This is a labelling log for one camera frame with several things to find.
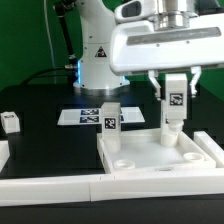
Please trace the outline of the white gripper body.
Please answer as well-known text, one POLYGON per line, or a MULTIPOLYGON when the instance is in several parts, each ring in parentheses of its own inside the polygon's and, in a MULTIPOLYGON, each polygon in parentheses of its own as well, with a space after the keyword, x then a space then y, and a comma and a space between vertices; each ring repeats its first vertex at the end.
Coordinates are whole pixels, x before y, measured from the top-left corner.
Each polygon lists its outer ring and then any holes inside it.
POLYGON ((123 23, 112 33, 110 67, 117 75, 224 65, 224 13, 190 20, 190 27, 155 31, 148 20, 123 23))

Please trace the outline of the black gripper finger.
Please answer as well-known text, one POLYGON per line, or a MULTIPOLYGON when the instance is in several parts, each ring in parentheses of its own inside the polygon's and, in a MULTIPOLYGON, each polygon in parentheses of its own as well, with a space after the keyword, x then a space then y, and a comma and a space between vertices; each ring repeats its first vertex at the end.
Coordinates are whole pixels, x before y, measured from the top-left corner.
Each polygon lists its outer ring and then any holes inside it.
POLYGON ((200 66, 194 66, 191 68, 192 79, 190 81, 191 96, 195 97, 197 94, 196 85, 201 77, 202 69, 200 66))
POLYGON ((148 78, 155 88, 155 97, 158 100, 161 100, 161 85, 158 82, 158 77, 159 77, 159 73, 157 70, 149 70, 148 71, 148 78))

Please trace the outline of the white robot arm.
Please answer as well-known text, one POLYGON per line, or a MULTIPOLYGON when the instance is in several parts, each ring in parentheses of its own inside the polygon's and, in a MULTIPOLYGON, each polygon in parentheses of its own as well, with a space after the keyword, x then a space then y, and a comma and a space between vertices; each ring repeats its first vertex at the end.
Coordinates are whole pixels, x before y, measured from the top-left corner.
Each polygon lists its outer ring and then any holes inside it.
POLYGON ((129 0, 110 11, 102 0, 59 0, 74 86, 112 93, 126 76, 146 73, 162 97, 157 77, 189 70, 191 93, 204 69, 224 67, 224 8, 201 11, 196 0, 129 0))

